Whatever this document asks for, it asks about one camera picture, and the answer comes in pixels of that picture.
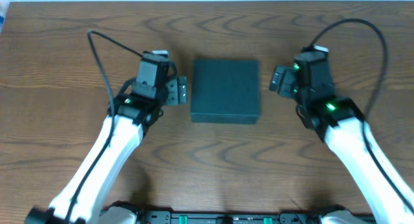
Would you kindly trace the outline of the dark green box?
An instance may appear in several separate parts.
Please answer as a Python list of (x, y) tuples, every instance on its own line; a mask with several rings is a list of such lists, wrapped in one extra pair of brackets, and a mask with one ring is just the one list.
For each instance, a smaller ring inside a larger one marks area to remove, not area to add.
[(194, 123), (255, 124), (260, 116), (259, 62), (194, 60), (190, 116)]

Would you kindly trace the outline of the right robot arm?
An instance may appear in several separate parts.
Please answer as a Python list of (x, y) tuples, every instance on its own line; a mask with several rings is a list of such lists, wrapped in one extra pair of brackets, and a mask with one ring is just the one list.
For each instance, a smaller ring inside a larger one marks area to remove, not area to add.
[(341, 160), (377, 223), (412, 223), (413, 191), (377, 144), (356, 104), (336, 93), (327, 52), (302, 52), (291, 67), (278, 65), (269, 89), (296, 101), (307, 129)]

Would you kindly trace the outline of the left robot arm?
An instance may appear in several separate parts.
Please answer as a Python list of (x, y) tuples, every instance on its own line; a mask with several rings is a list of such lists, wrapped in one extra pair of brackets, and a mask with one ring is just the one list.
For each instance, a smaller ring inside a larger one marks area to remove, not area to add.
[(100, 134), (68, 185), (46, 211), (32, 208), (25, 223), (138, 223), (139, 213), (105, 199), (126, 160), (162, 116), (163, 106), (186, 103), (186, 77), (166, 50), (145, 51), (136, 77), (109, 103)]

